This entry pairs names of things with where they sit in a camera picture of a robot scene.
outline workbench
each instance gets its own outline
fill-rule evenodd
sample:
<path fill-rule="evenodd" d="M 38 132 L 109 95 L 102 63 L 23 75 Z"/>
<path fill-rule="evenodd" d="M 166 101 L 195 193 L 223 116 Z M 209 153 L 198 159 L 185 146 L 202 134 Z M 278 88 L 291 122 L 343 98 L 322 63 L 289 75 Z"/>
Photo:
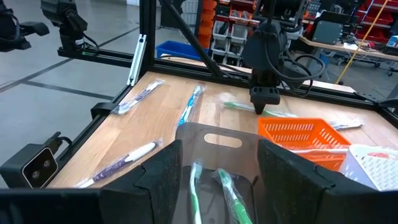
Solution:
<path fill-rule="evenodd" d="M 343 53 L 349 52 L 350 54 L 353 54 L 355 52 L 355 50 L 353 50 L 353 49 L 344 48 L 344 45 L 339 42 L 335 45 L 323 44 L 323 43 L 313 42 L 303 36 L 300 36 L 299 40 L 301 40 L 302 42 L 304 42 L 305 44 L 307 44 L 309 46 L 314 47 L 311 54 L 314 55 L 315 57 L 319 57 L 321 49 L 327 49 L 327 50 L 331 50 L 331 51 L 335 51 L 335 52 L 343 52 Z M 358 55 L 358 56 L 366 55 L 369 57 L 376 57 L 376 58 L 382 58 L 382 59 L 386 59 L 386 60 L 392 60 L 394 62 L 398 61 L 398 56 L 384 54 L 377 50 L 367 52 L 363 49 L 359 49 L 358 53 L 356 55 Z M 306 67 L 309 68 L 311 66 L 312 62 L 313 62 L 313 60 L 309 59 L 306 64 Z M 391 76 L 393 72 L 396 72 L 396 70 L 394 69 L 394 64 L 392 64 L 389 67 L 389 76 Z"/>
<path fill-rule="evenodd" d="M 318 42 L 313 42 L 311 40 L 308 40 L 307 38 L 300 36 L 299 40 L 302 42 L 306 43 L 309 46 L 315 47 L 316 49 L 328 49 L 332 51 L 337 51 L 337 52 L 349 52 L 353 54 L 355 50 L 353 49 L 347 49 L 344 48 L 344 45 L 341 43 L 337 43 L 335 45 L 330 45 L 330 44 L 323 44 L 323 43 L 318 43 Z M 379 51 L 370 51 L 367 52 L 365 50 L 359 49 L 357 55 L 367 55 L 370 57 L 377 57 L 377 58 L 383 58 L 383 59 L 388 59 L 388 60 L 393 60 L 393 61 L 398 61 L 398 56 L 394 55 L 387 55 Z"/>
<path fill-rule="evenodd" d="M 128 113 L 109 115 L 55 176 L 48 187 L 74 187 L 82 179 L 93 175 L 116 158 L 155 139 L 163 138 L 163 146 L 171 143 L 175 138 L 180 115 L 197 84 L 203 85 L 206 89 L 199 98 L 190 121 L 257 134 L 258 116 L 254 112 L 225 108 L 223 105 L 224 101 L 237 101 L 251 105 L 249 90 L 245 88 L 147 72 L 122 102 L 130 100 L 156 78 L 164 80 L 165 83 Z M 341 91 L 353 91 L 347 86 L 322 82 L 315 82 L 314 85 L 324 85 L 323 88 Z M 290 96 L 281 96 L 279 105 L 267 105 L 266 109 L 289 112 L 299 117 L 323 118 L 327 121 L 360 118 L 363 122 L 362 128 L 340 132 L 346 139 L 352 143 L 371 146 L 398 146 L 397 129 L 375 111 Z M 217 136 L 209 141 L 215 144 L 228 144 L 230 140 Z M 129 168 L 118 172 L 112 178 L 98 182 L 91 187 L 101 187 L 122 176 L 159 150 L 161 147 L 147 154 Z"/>

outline yellow cable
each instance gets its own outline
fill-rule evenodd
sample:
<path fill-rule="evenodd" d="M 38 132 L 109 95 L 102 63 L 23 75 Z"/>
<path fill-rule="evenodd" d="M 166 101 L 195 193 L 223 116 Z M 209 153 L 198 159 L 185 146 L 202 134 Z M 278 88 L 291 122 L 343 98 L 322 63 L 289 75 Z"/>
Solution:
<path fill-rule="evenodd" d="M 372 25 L 369 27 L 367 33 L 365 34 L 365 36 L 363 37 L 363 39 L 361 40 L 361 42 L 358 45 L 358 48 L 355 50 L 353 56 L 351 57 L 351 59 L 349 60 L 349 62 L 347 63 L 346 67 L 344 68 L 344 70 L 342 71 L 342 73 L 340 74 L 340 76 L 338 77 L 337 81 L 335 84 L 338 84 L 340 82 L 340 80 L 343 78 L 344 74 L 346 73 L 347 69 L 349 66 L 351 66 L 351 63 L 353 63 L 353 59 L 355 58 L 356 53 L 358 53 L 358 51 L 360 50 L 360 46 L 362 46 L 363 42 L 365 41 L 365 39 L 368 37 L 368 34 L 370 33 L 370 31 L 372 30 L 373 26 L 375 25 L 376 21 L 379 19 L 379 16 L 381 14 L 381 12 L 383 11 L 384 7 L 386 6 L 388 0 L 384 1 L 383 6 L 381 6 L 381 9 L 379 11 L 379 13 L 377 14 L 376 18 L 374 18 L 374 21 L 372 23 Z"/>

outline blue bin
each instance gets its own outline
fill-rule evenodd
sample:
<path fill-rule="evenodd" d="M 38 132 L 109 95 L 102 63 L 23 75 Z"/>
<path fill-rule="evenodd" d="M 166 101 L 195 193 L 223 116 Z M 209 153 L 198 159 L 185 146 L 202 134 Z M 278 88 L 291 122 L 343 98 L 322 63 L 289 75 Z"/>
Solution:
<path fill-rule="evenodd" d="M 168 54 L 194 60 L 201 60 L 200 56 L 197 54 L 197 51 L 190 44 L 183 44 L 172 40 L 168 40 L 163 44 L 158 45 L 156 47 L 156 51 L 157 58 L 160 58 L 162 54 Z"/>

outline gray floor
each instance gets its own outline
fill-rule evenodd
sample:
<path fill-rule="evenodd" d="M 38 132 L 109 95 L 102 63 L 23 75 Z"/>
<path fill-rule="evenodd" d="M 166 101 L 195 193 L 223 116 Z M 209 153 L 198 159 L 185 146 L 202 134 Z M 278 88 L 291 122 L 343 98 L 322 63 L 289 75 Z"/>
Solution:
<path fill-rule="evenodd" d="M 0 54 L 0 164 L 26 144 L 43 143 L 56 131 L 74 139 L 91 121 L 90 108 L 114 97 L 126 84 L 129 72 L 128 68 L 59 57 L 58 29 L 42 15 L 40 1 L 5 3 L 21 22 L 46 23 L 50 34 L 29 36 L 31 49 Z M 97 43 L 106 43 L 103 49 L 133 53 L 139 34 L 137 7 L 127 6 L 122 0 L 76 3 L 79 14 L 88 22 L 86 33 Z M 166 40 L 186 41 L 176 30 L 158 28 L 156 45 Z M 331 63 L 328 68 L 339 74 L 344 66 Z M 375 92 L 381 98 L 397 80 L 398 74 L 388 77 L 384 70 L 362 63 L 354 64 L 344 78 L 346 85 Z M 6 187 L 1 178 L 0 187 Z"/>

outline black bracket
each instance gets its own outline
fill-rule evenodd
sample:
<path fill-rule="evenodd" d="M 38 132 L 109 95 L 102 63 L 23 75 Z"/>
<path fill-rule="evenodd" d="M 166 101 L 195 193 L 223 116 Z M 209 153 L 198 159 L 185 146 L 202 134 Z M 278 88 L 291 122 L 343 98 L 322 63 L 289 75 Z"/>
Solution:
<path fill-rule="evenodd" d="M 280 103 L 279 90 L 274 87 L 252 87 L 250 102 L 253 103 L 256 114 L 261 114 L 267 104 L 278 105 Z"/>
<path fill-rule="evenodd" d="M 95 118 L 97 115 L 107 116 L 115 109 L 118 105 L 116 103 L 97 103 L 92 109 L 91 118 Z"/>
<path fill-rule="evenodd" d="M 394 108 L 394 109 L 398 108 L 398 98 L 377 101 L 377 99 L 370 94 L 364 94 L 364 93 L 354 93 L 354 94 L 364 98 L 365 100 L 369 100 L 370 102 L 373 102 L 383 108 Z"/>

